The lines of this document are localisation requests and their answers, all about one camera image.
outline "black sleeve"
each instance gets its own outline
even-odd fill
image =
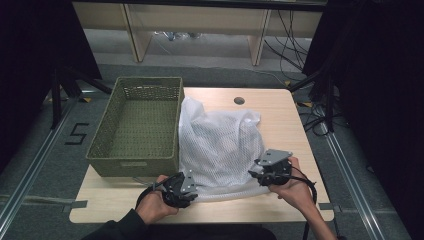
[[[141,240],[147,225],[134,209],[131,209],[119,222],[108,221],[96,231],[85,236],[83,240]]]

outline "wooden table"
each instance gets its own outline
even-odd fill
[[[185,95],[203,102],[205,111],[251,109],[261,114],[258,128],[265,148],[292,151],[300,159],[302,171],[318,192],[317,203],[329,203],[327,192],[312,155],[292,95],[281,89],[185,88]],[[234,98],[242,97],[243,105]],[[71,211],[74,223],[101,223],[120,220],[144,189],[131,178],[102,178],[90,166],[77,201],[87,200],[86,208]],[[326,221],[334,217],[333,210],[320,210]],[[303,216],[274,193],[238,200],[193,203],[159,223],[263,223],[305,221]]]

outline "human hand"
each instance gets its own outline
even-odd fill
[[[295,169],[300,170],[299,160],[295,157],[289,157],[289,161],[293,166],[292,176],[305,178],[302,173]],[[288,204],[302,213],[311,207],[315,207],[309,187],[304,182],[290,179],[284,185],[270,185],[268,188],[271,192],[278,194],[278,199],[284,199]]]
[[[161,182],[166,178],[167,176],[160,175],[156,182]],[[138,204],[135,211],[140,215],[144,223],[149,225],[168,215],[176,215],[178,208],[170,207],[164,203],[162,192],[156,190],[147,194]]]

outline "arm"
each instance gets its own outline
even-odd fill
[[[300,169],[299,160],[290,157],[292,166]],[[302,174],[293,168],[292,175],[302,178]],[[314,204],[309,187],[298,180],[290,179],[284,185],[270,185],[269,190],[278,194],[279,199],[286,200],[291,206],[298,209],[308,221],[316,239],[337,239],[328,225],[325,223],[316,205]]]
[[[157,182],[165,178],[166,176],[161,175]],[[163,202],[160,191],[153,191],[141,200],[135,210],[131,209],[119,222],[108,221],[83,240],[140,240],[144,238],[148,225],[177,213],[178,208],[170,207]]]

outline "gray floor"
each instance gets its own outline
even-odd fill
[[[187,80],[185,83],[190,86],[283,88],[283,83],[288,80],[280,72],[280,58],[267,47],[263,49],[260,66],[253,67],[247,39],[244,36],[204,34],[198,39],[183,38],[169,41],[163,34],[157,34],[150,43],[144,61],[135,63],[125,32],[87,30],[86,35],[108,85],[112,85],[117,76],[139,74],[182,76]],[[268,37],[267,41],[276,49],[282,49],[275,38]],[[298,39],[298,41],[306,49],[310,44],[309,39]],[[294,54],[287,56],[297,63]],[[296,68],[284,61],[281,62],[281,69],[288,72],[286,75],[291,78],[304,77]],[[308,101],[306,96],[309,89],[307,86],[297,91],[294,99],[298,102]],[[71,223],[67,204],[68,200],[75,199],[84,177],[88,166],[85,152],[108,100],[107,95],[97,92],[86,93],[86,96],[92,97],[93,100],[90,103],[76,103],[28,194],[28,196],[54,198],[56,202],[46,203],[28,199],[17,212],[4,239],[79,239],[99,226]],[[301,118],[306,122],[311,108],[298,109],[299,113],[305,113]],[[51,103],[46,101],[27,141],[0,176],[0,194],[4,201],[18,186],[47,137],[51,124],[50,117]],[[335,121],[338,123],[335,125],[335,136],[355,173],[364,198],[381,227],[383,239],[410,239],[378,179],[366,170],[367,161],[349,128],[344,127],[346,122],[343,118]],[[70,132],[76,123],[89,123],[89,126],[83,127],[87,138],[82,145],[65,145],[67,141],[75,140],[70,136]],[[328,224],[334,231],[337,226],[340,234],[348,239],[375,239],[370,237],[367,225],[358,212],[360,209],[349,191],[327,137],[316,136],[312,131],[308,131],[307,136],[330,200],[336,206],[335,221]],[[304,225],[264,223],[263,226],[271,229],[278,239],[300,239]]]

